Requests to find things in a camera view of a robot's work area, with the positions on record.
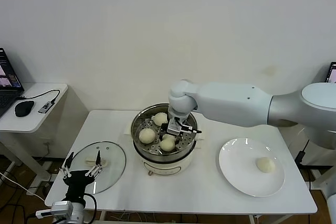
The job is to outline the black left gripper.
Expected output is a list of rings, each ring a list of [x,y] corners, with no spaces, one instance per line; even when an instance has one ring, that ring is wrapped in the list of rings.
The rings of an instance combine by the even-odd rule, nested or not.
[[[98,151],[95,165],[90,170],[70,171],[73,156],[74,152],[71,152],[60,168],[63,181],[68,186],[64,201],[84,201],[86,187],[94,182],[94,177],[97,177],[102,170],[101,155]]]

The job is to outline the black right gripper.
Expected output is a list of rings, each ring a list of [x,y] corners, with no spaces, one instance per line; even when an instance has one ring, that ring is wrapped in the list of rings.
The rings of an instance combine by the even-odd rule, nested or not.
[[[185,121],[185,114],[172,115],[168,123],[162,123],[159,129],[159,140],[163,140],[163,136],[168,132],[171,135],[177,136],[175,139],[176,147],[184,146],[184,133],[182,131],[182,125]]]

